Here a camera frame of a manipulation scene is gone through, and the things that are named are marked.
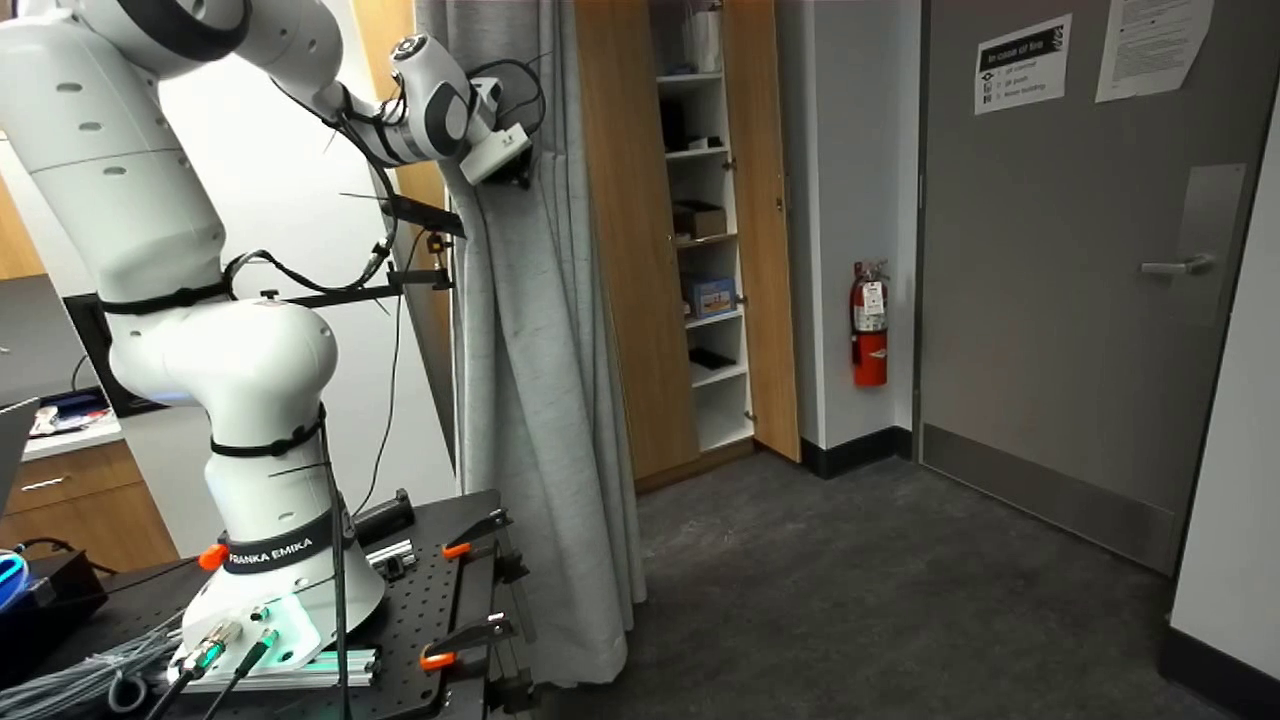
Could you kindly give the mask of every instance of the fire extinguisher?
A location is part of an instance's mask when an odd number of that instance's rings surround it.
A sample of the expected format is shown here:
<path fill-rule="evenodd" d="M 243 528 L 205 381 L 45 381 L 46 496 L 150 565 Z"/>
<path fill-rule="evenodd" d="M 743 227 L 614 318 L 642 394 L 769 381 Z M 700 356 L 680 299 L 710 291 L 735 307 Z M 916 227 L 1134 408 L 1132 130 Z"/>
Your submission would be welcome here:
<path fill-rule="evenodd" d="M 884 262 L 850 262 L 846 288 L 846 360 L 857 389 L 887 381 L 887 275 Z"/>

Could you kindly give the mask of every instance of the carpet floor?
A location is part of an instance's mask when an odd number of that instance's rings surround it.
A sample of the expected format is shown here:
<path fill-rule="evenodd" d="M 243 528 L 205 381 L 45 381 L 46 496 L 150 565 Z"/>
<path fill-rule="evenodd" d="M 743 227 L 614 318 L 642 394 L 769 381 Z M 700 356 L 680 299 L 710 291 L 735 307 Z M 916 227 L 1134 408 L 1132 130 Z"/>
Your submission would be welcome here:
<path fill-rule="evenodd" d="M 908 460 L 769 450 L 640 496 L 626 672 L 544 720 L 1225 713 L 1155 672 L 1158 579 Z"/>

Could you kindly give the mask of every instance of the box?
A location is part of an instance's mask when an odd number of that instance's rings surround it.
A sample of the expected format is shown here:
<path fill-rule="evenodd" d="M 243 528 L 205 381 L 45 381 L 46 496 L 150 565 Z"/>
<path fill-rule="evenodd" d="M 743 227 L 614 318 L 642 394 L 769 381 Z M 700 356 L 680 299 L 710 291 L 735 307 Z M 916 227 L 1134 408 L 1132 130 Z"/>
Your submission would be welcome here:
<path fill-rule="evenodd" d="M 720 316 L 735 307 L 730 275 L 684 275 L 688 316 Z"/>
<path fill-rule="evenodd" d="M 700 204 L 700 198 L 680 198 L 673 208 L 673 227 L 674 237 L 724 237 L 724 208 L 720 204 Z"/>

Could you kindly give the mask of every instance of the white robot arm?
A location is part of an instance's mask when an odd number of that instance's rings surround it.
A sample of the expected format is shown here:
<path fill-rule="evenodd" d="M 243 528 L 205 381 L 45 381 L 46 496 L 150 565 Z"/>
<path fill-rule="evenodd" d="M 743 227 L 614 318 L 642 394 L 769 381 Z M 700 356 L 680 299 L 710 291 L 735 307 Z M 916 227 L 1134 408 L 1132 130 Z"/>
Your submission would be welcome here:
<path fill-rule="evenodd" d="M 488 85 L 426 36 L 396 46 L 396 100 L 354 100 L 319 0 L 76 0 L 0 22 L 0 130 L 98 288 L 114 381 L 156 402 L 197 398 L 211 422 L 205 478 L 230 550 L 190 601 L 178 657 L 218 634 L 230 669 L 270 633 L 264 662 L 297 669 L 335 634 L 335 570 L 347 626 L 384 582 L 361 546 L 331 565 L 331 331 L 309 307 L 227 296 L 218 215 L 156 100 L 159 78 L 230 52 L 384 166 L 446 161 L 475 183 L 528 136 L 491 128 Z"/>

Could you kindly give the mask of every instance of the wall-mounted sign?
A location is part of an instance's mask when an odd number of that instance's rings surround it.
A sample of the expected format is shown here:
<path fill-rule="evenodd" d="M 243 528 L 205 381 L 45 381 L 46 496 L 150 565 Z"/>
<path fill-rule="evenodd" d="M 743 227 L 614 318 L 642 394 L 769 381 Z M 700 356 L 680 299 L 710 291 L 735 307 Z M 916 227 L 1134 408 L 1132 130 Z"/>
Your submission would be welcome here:
<path fill-rule="evenodd" d="M 975 46 L 972 113 L 1009 113 L 1069 97 L 1071 17 L 1055 17 Z"/>
<path fill-rule="evenodd" d="M 1185 89 L 1212 22 L 1212 0 L 1112 0 L 1094 100 Z"/>

